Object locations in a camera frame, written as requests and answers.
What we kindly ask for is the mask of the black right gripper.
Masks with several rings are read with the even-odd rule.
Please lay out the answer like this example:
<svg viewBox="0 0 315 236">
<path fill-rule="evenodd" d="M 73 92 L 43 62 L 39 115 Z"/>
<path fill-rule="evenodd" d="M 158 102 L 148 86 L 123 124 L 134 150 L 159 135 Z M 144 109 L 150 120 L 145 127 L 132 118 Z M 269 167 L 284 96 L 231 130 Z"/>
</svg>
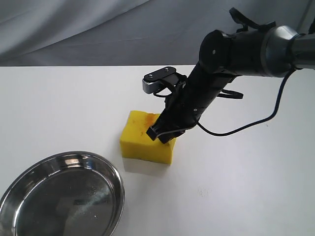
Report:
<svg viewBox="0 0 315 236">
<path fill-rule="evenodd" d="M 186 129 L 195 126 L 195 120 L 201 117 L 227 84 L 227 74 L 209 74 L 197 64 L 184 88 L 165 110 L 164 119 L 156 115 L 146 134 L 151 140 L 159 139 L 163 144 L 181 136 Z"/>
</svg>

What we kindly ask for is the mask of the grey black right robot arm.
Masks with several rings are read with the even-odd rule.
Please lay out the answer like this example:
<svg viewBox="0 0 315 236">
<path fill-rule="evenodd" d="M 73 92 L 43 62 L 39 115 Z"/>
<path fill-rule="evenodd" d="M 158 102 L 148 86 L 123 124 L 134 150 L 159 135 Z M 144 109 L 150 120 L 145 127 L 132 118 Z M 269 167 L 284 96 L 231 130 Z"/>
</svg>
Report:
<svg viewBox="0 0 315 236">
<path fill-rule="evenodd" d="M 279 77 L 286 82 L 294 71 L 314 66 L 314 34 L 297 33 L 287 26 L 235 34 L 215 30 L 202 41 L 198 62 L 188 76 L 170 66 L 144 76 L 145 93 L 160 97 L 162 90 L 170 91 L 147 135 L 167 143 L 199 125 L 215 98 L 242 99 L 242 93 L 225 88 L 237 77 Z"/>
</svg>

